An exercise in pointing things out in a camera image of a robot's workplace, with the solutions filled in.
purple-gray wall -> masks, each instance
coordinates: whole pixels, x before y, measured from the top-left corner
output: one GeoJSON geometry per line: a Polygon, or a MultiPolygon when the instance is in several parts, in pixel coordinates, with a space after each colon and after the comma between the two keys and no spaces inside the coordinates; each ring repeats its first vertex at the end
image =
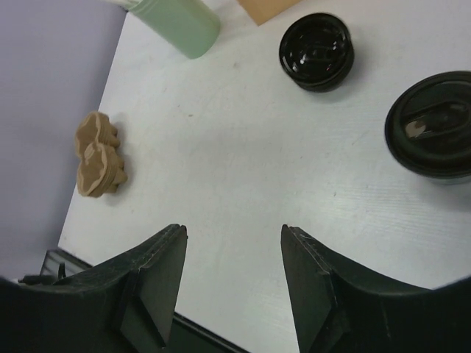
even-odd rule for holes
{"type": "Polygon", "coordinates": [[[0,276],[39,272],[57,245],[74,131],[99,106],[124,16],[100,0],[1,2],[0,276]]]}

tabletop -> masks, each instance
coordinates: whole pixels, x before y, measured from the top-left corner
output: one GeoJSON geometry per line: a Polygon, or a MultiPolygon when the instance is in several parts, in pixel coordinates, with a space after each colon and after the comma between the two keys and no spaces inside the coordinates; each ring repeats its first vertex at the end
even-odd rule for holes
{"type": "Polygon", "coordinates": [[[60,247],[92,265],[167,224],[188,227],[177,312],[254,353],[298,352],[283,224],[382,274],[435,288],[471,274],[471,186],[401,167],[383,136],[407,88],[471,69],[467,0],[305,0],[260,27],[211,0],[223,27],[188,60],[128,15],[100,110],[122,139],[130,180],[71,200],[60,247]],[[298,18],[333,13],[355,63],[343,85],[309,93],[283,72],[298,18]]]}

table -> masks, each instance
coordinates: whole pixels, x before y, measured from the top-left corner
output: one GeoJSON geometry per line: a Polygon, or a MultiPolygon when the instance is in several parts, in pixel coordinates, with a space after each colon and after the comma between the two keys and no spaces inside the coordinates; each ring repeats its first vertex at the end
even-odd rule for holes
{"type": "Polygon", "coordinates": [[[118,194],[74,192],[60,247],[95,265],[170,223],[188,227],[177,312],[254,353],[297,352],[282,224],[382,274],[434,288],[471,273],[471,186],[402,168],[383,125],[419,80],[471,69],[467,0],[304,1],[256,27],[233,0],[208,1],[224,28],[187,60],[127,16],[100,110],[123,140],[118,194]],[[352,33],[352,72],[313,94],[277,51],[303,15],[352,33]]]}

light green cup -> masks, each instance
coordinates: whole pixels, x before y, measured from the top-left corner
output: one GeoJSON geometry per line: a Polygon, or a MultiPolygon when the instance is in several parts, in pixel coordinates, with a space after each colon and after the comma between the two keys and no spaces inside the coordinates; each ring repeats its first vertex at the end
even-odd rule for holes
{"type": "Polygon", "coordinates": [[[190,59],[207,52],[221,29],[201,0],[142,0],[128,10],[190,59]]]}

